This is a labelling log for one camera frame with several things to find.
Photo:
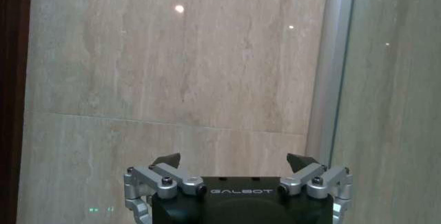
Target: metal frame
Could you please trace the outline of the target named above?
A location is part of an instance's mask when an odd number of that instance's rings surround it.
[[[330,165],[352,0],[326,0],[306,155]]]

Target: wall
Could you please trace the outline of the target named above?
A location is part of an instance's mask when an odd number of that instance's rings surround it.
[[[323,4],[32,0],[17,223],[132,223],[121,174],[177,151],[195,174],[289,173]]]
[[[344,223],[439,223],[441,0],[355,0],[332,164]]]

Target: glass panel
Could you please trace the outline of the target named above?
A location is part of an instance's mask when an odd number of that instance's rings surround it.
[[[334,165],[344,223],[441,220],[441,0],[354,0]]]

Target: dark wooden door frame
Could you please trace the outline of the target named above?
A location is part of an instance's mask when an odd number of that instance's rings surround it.
[[[0,0],[0,223],[16,223],[30,0]]]

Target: marble wall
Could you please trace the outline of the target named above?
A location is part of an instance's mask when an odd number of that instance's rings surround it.
[[[355,0],[332,164],[344,223],[441,220],[441,0]]]
[[[289,173],[323,5],[32,0],[17,223],[132,223],[121,174],[172,152],[195,174]]]

